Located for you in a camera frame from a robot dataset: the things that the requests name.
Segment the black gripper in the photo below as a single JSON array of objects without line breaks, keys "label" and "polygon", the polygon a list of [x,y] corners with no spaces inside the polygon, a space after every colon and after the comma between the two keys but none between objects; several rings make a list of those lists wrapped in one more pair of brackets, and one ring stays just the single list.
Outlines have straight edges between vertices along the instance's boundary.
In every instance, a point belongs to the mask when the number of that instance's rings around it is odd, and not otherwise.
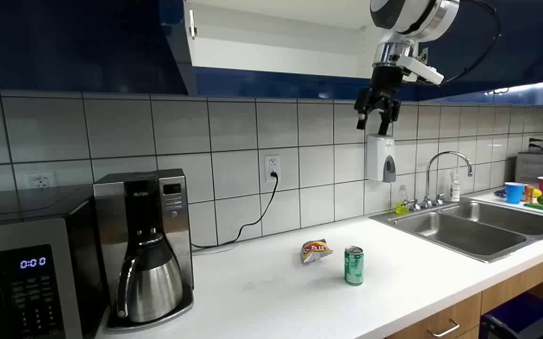
[{"label": "black gripper", "polygon": [[359,113],[357,130],[366,130],[368,114],[372,111],[381,113],[380,135],[387,135],[389,126],[398,114],[400,103],[397,92],[402,86],[404,71],[395,64],[376,64],[372,81],[361,90],[355,109]]}]

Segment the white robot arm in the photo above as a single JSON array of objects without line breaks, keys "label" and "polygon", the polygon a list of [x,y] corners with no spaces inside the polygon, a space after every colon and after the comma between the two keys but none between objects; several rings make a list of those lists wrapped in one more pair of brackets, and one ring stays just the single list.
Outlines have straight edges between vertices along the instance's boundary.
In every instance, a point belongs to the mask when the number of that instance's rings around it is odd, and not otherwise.
[{"label": "white robot arm", "polygon": [[378,43],[372,62],[372,79],[359,92],[355,111],[357,128],[365,130],[372,113],[381,114],[380,135],[398,120],[400,90],[408,75],[442,84],[444,75],[429,64],[429,58],[417,54],[417,45],[440,39],[455,22],[461,0],[370,0],[370,15],[385,35]]}]

